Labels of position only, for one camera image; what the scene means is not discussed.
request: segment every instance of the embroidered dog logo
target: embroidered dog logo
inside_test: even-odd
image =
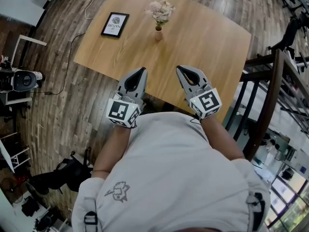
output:
[[[112,197],[115,200],[118,200],[121,203],[123,203],[124,201],[127,201],[126,191],[128,191],[129,189],[130,186],[127,185],[125,181],[118,182],[114,186],[113,190],[109,190],[104,196],[112,194]]]

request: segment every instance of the forearm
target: forearm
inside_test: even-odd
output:
[[[130,138],[131,129],[115,126],[107,142],[99,153],[94,168],[93,177],[105,179],[115,164],[122,158]]]
[[[229,160],[244,158],[241,149],[215,116],[201,120],[202,128],[212,148],[221,152]]]

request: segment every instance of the flower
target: flower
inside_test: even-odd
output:
[[[172,6],[166,0],[160,2],[153,1],[149,4],[149,9],[145,10],[145,13],[156,20],[157,26],[162,26],[169,21],[171,14],[175,11],[175,7]]]

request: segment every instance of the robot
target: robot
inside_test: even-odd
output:
[[[209,117],[222,106],[218,91],[211,86],[205,74],[194,67],[178,65],[176,73],[184,89],[188,105],[200,119]],[[145,67],[135,69],[121,80],[113,98],[107,105],[106,117],[114,124],[127,128],[136,127],[135,120],[145,106],[142,98],[147,82]]]

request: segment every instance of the white cable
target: white cable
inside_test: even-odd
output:
[[[91,3],[88,5],[88,7],[85,9],[85,19],[86,20],[90,20],[90,19],[94,19],[94,18],[87,18],[86,16],[86,10],[91,6],[91,4],[93,3],[94,0],[91,1]]]

